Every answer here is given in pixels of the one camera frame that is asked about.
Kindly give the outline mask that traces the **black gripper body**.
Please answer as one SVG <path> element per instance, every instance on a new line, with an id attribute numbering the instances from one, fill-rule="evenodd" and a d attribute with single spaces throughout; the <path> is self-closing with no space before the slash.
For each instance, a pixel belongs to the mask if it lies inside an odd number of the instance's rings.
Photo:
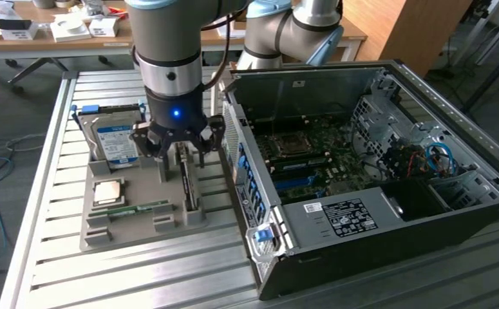
<path id="1" fill-rule="evenodd" d="M 144 87 L 151 112 L 151 132 L 175 142 L 189 141 L 207 126 L 203 111 L 204 86 L 177 96 L 165 96 Z"/>

